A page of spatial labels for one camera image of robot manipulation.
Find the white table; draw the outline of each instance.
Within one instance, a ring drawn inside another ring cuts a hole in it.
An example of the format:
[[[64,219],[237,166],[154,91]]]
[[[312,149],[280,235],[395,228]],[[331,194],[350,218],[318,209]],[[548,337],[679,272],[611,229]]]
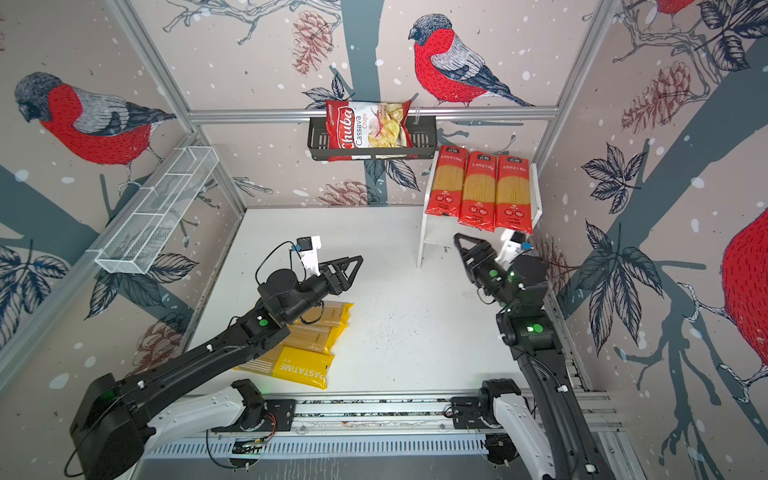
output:
[[[511,377],[527,383],[498,338],[498,304],[484,305],[456,250],[427,245],[415,266],[423,207],[334,207],[248,210],[235,237],[190,348],[227,327],[258,299],[253,273],[285,240],[320,235],[319,260],[362,255],[352,288],[349,328],[333,353],[326,394],[458,392],[482,380]],[[260,271],[264,281],[288,266],[287,246]],[[250,378],[264,393],[320,390],[241,370],[222,373],[193,393],[210,393]]]

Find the black plastic tray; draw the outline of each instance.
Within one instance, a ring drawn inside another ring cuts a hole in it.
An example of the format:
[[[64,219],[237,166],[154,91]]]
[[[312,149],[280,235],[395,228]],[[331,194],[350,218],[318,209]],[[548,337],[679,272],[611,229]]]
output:
[[[312,159],[316,161],[328,160],[329,157],[349,157],[351,155],[367,155],[371,160],[376,159],[376,155],[397,155],[390,157],[403,159],[431,160],[437,150],[437,123],[435,117],[422,115],[419,117],[419,123],[415,122],[416,117],[409,115],[406,117],[406,128],[411,134],[413,147],[396,148],[328,148],[329,139],[328,130],[326,130],[326,118],[310,118],[310,134],[306,144],[310,148]],[[369,160],[369,158],[356,158],[355,160]]]

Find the white mesh rack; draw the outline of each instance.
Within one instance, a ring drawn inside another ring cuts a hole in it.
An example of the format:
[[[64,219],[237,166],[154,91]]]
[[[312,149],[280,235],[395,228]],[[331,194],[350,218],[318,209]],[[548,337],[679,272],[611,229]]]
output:
[[[177,149],[178,156],[139,207],[99,253],[96,263],[109,273],[146,273],[181,217],[219,163],[212,147]]]

